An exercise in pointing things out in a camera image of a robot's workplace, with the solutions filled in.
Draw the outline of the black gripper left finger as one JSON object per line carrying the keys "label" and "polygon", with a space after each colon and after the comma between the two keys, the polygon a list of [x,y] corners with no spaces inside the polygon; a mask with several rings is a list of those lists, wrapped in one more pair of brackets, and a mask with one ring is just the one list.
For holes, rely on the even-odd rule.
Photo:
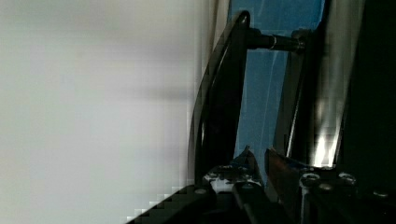
{"label": "black gripper left finger", "polygon": [[216,193],[231,192],[237,183],[263,186],[259,165],[249,146],[246,146],[228,165],[213,167],[204,175],[203,183]]}

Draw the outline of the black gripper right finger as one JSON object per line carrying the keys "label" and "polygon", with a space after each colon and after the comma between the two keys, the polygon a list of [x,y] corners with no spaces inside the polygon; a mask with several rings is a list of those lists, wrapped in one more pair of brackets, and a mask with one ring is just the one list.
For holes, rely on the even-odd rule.
{"label": "black gripper right finger", "polygon": [[277,153],[273,148],[265,152],[265,173],[287,215],[301,213],[300,178],[312,168],[297,160]]}

